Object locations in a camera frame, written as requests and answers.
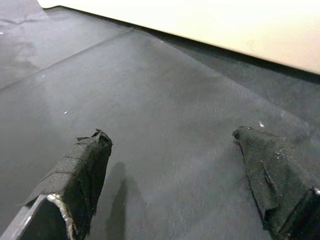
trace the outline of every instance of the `black tape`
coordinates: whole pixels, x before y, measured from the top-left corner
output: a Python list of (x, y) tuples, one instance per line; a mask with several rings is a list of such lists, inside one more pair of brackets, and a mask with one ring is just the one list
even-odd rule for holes
[(279, 239), (320, 239), (319, 144), (290, 142), (250, 127), (233, 132), (264, 221)]
[(83, 240), (90, 231), (104, 184), (112, 141), (97, 129), (92, 137), (80, 137), (33, 190), (26, 204), (40, 194), (56, 194), (73, 220), (72, 237)]

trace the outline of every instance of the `white panel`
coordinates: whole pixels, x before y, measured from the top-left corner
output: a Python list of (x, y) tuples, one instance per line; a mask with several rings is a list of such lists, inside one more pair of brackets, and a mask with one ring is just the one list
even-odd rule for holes
[(43, 8), (65, 6), (320, 74), (316, 0), (38, 1)]

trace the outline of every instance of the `gray floor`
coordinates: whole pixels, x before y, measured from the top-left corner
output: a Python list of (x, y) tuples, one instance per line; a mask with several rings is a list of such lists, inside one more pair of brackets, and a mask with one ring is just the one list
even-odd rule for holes
[(36, 0), (0, 2), (0, 234), (95, 128), (90, 239), (269, 240), (232, 131), (319, 140), (319, 76)]

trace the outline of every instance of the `white wall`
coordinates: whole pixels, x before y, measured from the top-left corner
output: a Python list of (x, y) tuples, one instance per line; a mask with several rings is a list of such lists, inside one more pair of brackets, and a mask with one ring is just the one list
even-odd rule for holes
[(320, 1), (38, 1), (43, 8), (62, 5), (320, 74)]

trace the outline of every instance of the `gray carpet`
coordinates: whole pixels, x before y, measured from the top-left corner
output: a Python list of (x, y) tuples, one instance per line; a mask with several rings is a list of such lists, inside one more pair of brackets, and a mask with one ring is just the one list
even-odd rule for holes
[(36, 0), (0, 2), (0, 234), (74, 143), (114, 146), (88, 240), (270, 240), (232, 132), (319, 140), (319, 76)]

